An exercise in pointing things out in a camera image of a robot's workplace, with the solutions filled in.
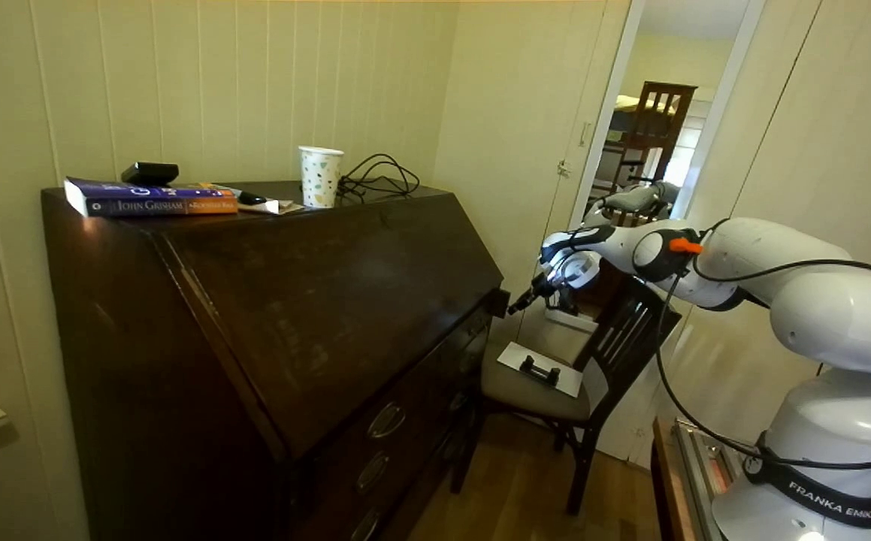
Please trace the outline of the white sheet of paper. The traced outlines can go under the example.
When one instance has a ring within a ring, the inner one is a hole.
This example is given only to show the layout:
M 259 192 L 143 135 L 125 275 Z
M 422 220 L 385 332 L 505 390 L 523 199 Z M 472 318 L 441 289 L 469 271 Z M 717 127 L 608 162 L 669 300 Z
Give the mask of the white sheet of paper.
M 523 374 L 518 371 L 518 366 L 522 363 L 522 360 L 525 359 L 525 356 L 531 354 L 535 358 L 538 359 L 536 363 L 538 365 L 542 365 L 543 367 L 552 367 L 553 365 L 558 365 L 561 369 L 560 379 L 558 383 L 558 387 L 555 389 L 538 382 L 534 378 L 527 376 L 527 374 Z M 546 389 L 553 389 L 559 391 L 566 396 L 576 398 L 579 396 L 580 391 L 582 390 L 582 372 L 579 370 L 573 369 L 570 365 L 566 365 L 565 363 L 556 361 L 555 359 L 549 358 L 541 353 L 535 352 L 534 350 L 530 350 L 527 347 L 523 347 L 518 345 L 517 343 L 508 343 L 507 347 L 503 350 L 500 356 L 497 357 L 497 363 L 505 367 L 509 367 L 517 374 L 521 374 L 521 376 L 527 377 L 530 381 L 534 381 L 535 383 L 539 383 L 546 387 Z

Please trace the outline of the small black box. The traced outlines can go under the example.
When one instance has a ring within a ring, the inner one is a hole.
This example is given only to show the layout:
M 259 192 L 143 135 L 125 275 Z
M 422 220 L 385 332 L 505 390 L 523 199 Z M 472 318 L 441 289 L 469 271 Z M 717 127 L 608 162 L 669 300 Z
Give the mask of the small black box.
M 136 186 L 168 187 L 178 175 L 177 164 L 135 162 L 120 174 L 120 181 Z

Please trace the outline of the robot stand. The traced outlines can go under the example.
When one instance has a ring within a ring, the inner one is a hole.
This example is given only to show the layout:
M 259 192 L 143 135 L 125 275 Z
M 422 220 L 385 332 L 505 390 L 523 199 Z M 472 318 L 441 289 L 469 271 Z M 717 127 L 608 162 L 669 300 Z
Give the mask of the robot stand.
M 695 425 L 657 417 L 651 473 L 663 541 L 726 541 L 712 514 L 714 497 L 741 476 L 741 456 Z

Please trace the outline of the spotted paper cup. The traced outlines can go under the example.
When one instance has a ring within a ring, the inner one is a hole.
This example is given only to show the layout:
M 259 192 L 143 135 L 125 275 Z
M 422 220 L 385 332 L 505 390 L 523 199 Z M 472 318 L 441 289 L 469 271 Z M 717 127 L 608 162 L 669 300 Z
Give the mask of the spotted paper cup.
M 302 204 L 308 208 L 332 208 L 341 181 L 344 151 L 300 145 Z

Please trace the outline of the dark wooden secretary desk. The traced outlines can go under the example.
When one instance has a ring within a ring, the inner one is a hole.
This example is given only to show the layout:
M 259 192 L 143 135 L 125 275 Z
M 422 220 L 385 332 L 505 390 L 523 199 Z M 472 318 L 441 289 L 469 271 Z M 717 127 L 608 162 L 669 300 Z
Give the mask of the dark wooden secretary desk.
M 455 461 L 493 316 L 483 301 L 424 358 L 300 458 L 263 434 L 211 352 L 158 232 L 181 219 L 86 218 L 63 189 L 41 219 L 91 541 L 349 541 L 370 508 L 370 541 L 404 541 Z M 381 440 L 366 431 L 394 401 Z M 378 452 L 391 461 L 354 490 Z

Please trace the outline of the small black clamp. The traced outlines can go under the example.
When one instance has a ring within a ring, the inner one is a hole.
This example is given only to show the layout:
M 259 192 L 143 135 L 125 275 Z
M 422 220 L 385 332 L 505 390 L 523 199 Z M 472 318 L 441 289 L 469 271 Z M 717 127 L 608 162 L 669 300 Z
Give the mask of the small black clamp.
M 555 389 L 558 387 L 561 369 L 558 365 L 553 365 L 552 367 L 543 367 L 542 365 L 538 365 L 536 363 L 538 361 L 537 358 L 528 354 L 525 356 L 525 359 L 522 360 L 522 363 L 518 366 L 518 371 L 527 374 L 527 376 L 534 378 L 538 382 L 545 384 L 548 387 Z

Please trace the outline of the slanted desk lid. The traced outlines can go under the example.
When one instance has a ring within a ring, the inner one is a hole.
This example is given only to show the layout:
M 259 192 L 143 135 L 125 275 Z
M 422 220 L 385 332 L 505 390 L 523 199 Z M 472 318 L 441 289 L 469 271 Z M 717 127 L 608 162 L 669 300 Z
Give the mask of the slanted desk lid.
M 156 244 L 211 352 L 291 458 L 503 283 L 453 194 L 181 219 Z

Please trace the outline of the dark wooden chair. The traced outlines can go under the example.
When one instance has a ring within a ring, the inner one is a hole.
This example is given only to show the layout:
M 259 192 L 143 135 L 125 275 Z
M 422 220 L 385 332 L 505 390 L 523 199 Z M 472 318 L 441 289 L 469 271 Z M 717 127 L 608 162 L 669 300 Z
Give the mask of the dark wooden chair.
M 569 396 L 501 357 L 484 358 L 480 383 L 469 394 L 473 421 L 450 476 L 450 492 L 461 492 L 488 416 L 515 413 L 551 429 L 553 449 L 569 448 L 575 472 L 566 513 L 582 509 L 594 452 L 608 418 L 655 358 L 680 314 L 647 284 L 628 278 L 597 316 L 596 328 L 572 364 L 556 363 L 561 382 L 579 377 Z

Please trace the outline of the purple and orange book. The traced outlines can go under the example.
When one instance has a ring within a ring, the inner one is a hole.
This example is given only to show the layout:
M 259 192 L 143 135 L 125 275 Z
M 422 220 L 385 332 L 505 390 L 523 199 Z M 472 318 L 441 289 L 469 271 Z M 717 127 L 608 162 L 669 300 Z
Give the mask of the purple and orange book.
M 238 213 L 233 191 L 208 183 L 153 187 L 68 177 L 63 189 L 68 204 L 86 218 Z

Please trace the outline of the white papers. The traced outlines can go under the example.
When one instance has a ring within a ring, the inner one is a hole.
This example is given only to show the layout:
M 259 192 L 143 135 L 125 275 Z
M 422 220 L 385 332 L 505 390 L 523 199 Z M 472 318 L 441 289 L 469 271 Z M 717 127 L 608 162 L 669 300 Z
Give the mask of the white papers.
M 284 215 L 284 213 L 293 213 L 304 210 L 305 206 L 295 203 L 291 200 L 277 200 L 268 198 L 268 202 L 265 205 L 258 205 L 254 207 L 238 205 L 238 209 L 240 212 L 269 213 L 270 215 L 280 216 Z

